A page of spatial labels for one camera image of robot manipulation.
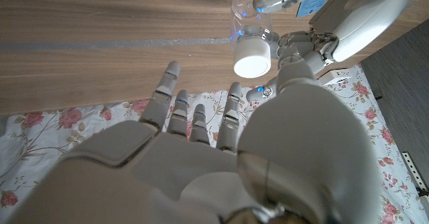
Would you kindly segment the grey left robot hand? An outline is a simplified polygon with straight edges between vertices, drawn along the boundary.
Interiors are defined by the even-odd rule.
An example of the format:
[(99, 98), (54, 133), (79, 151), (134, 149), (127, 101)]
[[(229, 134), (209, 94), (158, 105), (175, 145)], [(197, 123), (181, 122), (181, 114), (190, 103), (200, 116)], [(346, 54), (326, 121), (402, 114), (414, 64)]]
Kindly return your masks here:
[[(260, 13), (273, 13), (305, 0), (253, 0)], [(409, 0), (328, 0), (311, 18), (307, 32), (278, 38), (279, 60), (305, 59), (313, 74), (343, 62), (382, 34)]]

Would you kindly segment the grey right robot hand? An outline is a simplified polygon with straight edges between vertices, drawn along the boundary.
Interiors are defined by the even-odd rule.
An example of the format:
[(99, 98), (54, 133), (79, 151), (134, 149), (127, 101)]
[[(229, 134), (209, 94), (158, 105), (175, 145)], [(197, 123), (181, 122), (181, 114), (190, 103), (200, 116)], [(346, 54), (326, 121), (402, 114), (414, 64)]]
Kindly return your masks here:
[(63, 155), (10, 223), (375, 223), (381, 189), (361, 121), (307, 61), (279, 61), (276, 96), (247, 125), (233, 84), (211, 147), (169, 63), (138, 121)]

